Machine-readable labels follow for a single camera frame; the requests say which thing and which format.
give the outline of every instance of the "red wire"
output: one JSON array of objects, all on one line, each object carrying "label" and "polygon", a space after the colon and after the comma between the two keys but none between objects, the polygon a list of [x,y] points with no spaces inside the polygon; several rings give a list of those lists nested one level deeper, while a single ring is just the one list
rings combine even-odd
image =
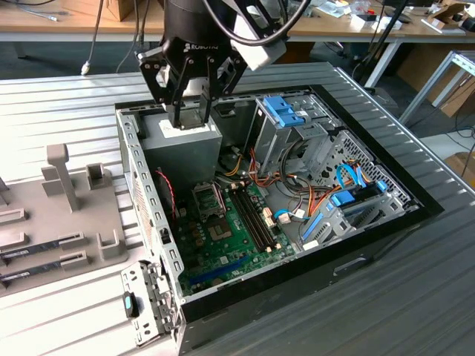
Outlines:
[{"label": "red wire", "polygon": [[173,219],[175,219],[175,194],[173,192],[173,188],[171,187],[171,183],[165,174],[163,174],[160,171],[155,171],[155,172],[159,176],[161,176],[166,181],[166,184],[168,185],[168,189],[170,190],[170,194],[171,194],[171,216],[173,217]]}]

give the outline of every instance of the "office floor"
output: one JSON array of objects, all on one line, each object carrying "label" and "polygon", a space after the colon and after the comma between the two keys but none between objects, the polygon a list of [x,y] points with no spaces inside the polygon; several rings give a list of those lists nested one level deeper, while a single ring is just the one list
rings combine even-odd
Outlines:
[{"label": "office floor", "polygon": [[[124,42],[98,42],[92,60],[90,74],[115,73],[117,65],[130,47]],[[17,59],[11,43],[0,42],[0,80],[40,78],[52,76],[79,75],[81,66],[88,57],[90,44],[85,42],[30,42],[24,44],[27,59]],[[342,67],[348,73],[352,68],[348,59],[342,59],[324,44],[317,44],[312,52],[312,60],[330,62]],[[129,56],[121,67],[121,73],[137,71],[137,61],[133,55]],[[399,116],[409,105],[417,92],[397,76],[383,76],[378,84],[385,89],[396,101],[399,109],[393,112]],[[413,128],[419,137],[433,136],[453,130],[453,119],[443,112],[433,110],[429,102],[424,102],[414,115],[412,122],[429,116]],[[475,115],[461,117],[462,126],[475,125]]]}]

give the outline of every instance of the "side panel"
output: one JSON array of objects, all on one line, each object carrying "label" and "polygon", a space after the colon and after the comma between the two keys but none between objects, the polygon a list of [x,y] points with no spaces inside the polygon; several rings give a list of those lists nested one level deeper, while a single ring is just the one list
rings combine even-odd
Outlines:
[{"label": "side panel", "polygon": [[378,251],[400,236],[401,233],[378,240],[344,257],[235,303],[228,308],[187,323],[180,355],[198,349],[212,340],[338,282],[341,278],[370,263]]}]

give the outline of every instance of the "metal bracket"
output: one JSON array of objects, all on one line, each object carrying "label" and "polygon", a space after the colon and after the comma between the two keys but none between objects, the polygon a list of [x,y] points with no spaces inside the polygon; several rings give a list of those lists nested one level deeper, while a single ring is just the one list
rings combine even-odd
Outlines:
[{"label": "metal bracket", "polygon": [[180,322],[170,285],[160,264],[139,261],[121,275],[125,313],[134,326],[137,346],[171,334]]}]

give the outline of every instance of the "desk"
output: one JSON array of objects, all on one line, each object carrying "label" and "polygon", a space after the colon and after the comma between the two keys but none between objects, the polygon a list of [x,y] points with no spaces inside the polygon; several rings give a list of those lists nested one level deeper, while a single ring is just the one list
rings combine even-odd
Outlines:
[{"label": "desk", "polygon": [[[353,276],[216,340],[198,355],[471,355],[475,291],[475,193],[348,75],[327,63],[247,70],[237,92],[321,84],[415,177],[445,212]],[[129,260],[0,297],[3,355],[175,356],[167,345],[136,349],[119,272],[146,257],[120,163],[115,102],[151,99],[139,73],[0,82],[3,145],[18,165],[6,181],[39,178],[43,145],[66,142],[69,169],[103,162],[114,175]],[[458,350],[465,342],[465,352]]]},{"label": "desk", "polygon": [[[145,2],[140,5],[143,13]],[[41,6],[44,10],[61,9],[60,2]],[[373,8],[379,13],[381,5],[373,0]],[[358,30],[350,24],[350,17],[336,19],[318,11],[320,17],[303,18],[290,30],[290,41],[296,42],[369,42],[372,29]],[[390,60],[402,43],[475,43],[475,33],[467,36],[441,35],[421,23],[422,13],[411,14],[413,23],[403,24],[401,30],[393,31],[386,42],[386,51],[381,56],[366,86],[374,86],[381,78]],[[69,16],[60,16],[52,22],[17,9],[10,4],[0,3],[0,41],[4,42],[89,42],[94,31],[95,16],[70,11]],[[134,32],[134,14],[123,22],[102,20],[98,41],[131,41]],[[158,41],[163,34],[163,10],[156,1],[151,2],[145,27],[145,40]]]}]

